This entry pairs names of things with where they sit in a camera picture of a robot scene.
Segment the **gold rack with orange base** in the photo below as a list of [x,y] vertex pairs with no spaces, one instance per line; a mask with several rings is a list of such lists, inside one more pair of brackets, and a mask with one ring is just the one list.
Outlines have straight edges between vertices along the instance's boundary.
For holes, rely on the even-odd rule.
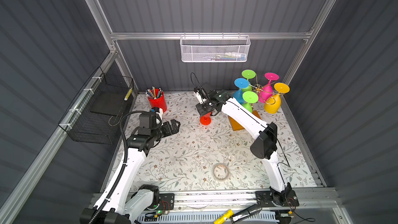
[[243,130],[244,129],[244,127],[243,126],[241,126],[236,120],[234,120],[232,117],[228,117],[229,118],[229,121],[230,121],[230,124],[231,124],[231,127],[232,127],[232,129],[233,129],[233,131],[239,131],[239,130]]

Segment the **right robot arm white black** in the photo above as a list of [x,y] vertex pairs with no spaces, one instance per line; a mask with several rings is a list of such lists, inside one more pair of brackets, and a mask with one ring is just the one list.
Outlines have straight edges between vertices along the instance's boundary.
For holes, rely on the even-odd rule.
[[222,112],[240,124],[254,139],[250,147],[252,154],[261,159],[269,179],[270,199],[275,206],[299,206],[291,184],[285,179],[279,168],[282,164],[277,154],[277,126],[266,123],[244,108],[236,98],[225,91],[206,92],[195,87],[194,92],[199,103],[196,105],[201,117],[212,114],[214,110]]

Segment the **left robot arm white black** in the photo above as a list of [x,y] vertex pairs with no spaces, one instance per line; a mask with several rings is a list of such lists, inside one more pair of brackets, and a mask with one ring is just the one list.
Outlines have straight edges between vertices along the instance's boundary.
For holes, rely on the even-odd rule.
[[127,196],[150,149],[156,147],[162,138],[177,134],[180,122],[175,119],[163,121],[162,109],[158,107],[136,113],[139,126],[128,138],[121,131],[123,159],[94,206],[83,210],[79,219],[82,224],[134,224],[145,209],[159,204],[159,188],[155,185],[142,185],[130,200]]

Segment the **red wine glass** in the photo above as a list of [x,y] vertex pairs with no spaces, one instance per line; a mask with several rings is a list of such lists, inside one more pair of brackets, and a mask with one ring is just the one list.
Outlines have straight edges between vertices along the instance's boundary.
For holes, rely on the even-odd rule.
[[211,123],[211,117],[210,117],[211,113],[204,115],[200,118],[200,123],[202,125],[209,125]]

